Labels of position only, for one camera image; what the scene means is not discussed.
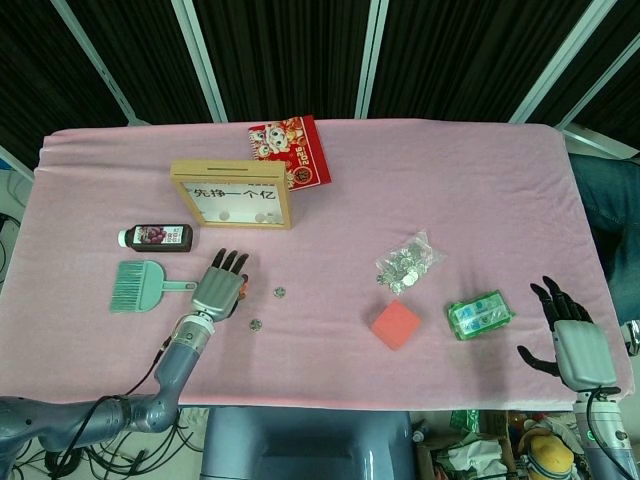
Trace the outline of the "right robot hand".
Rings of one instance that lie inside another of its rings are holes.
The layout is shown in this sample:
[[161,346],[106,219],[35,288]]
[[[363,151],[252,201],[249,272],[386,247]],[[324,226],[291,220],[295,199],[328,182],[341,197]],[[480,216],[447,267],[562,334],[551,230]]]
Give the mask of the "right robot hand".
[[573,392],[620,393],[603,328],[552,278],[544,276],[540,285],[532,283],[530,288],[541,303],[551,333],[554,358],[543,360],[526,346],[519,345],[517,352],[521,359],[532,369],[560,379]]

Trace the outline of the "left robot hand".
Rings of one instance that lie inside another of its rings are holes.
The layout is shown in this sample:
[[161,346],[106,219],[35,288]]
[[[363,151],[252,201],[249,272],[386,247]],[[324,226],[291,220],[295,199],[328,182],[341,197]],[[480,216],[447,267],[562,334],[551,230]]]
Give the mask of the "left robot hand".
[[242,272],[247,253],[220,249],[191,298],[192,309],[211,322],[230,317],[245,294],[248,276]]

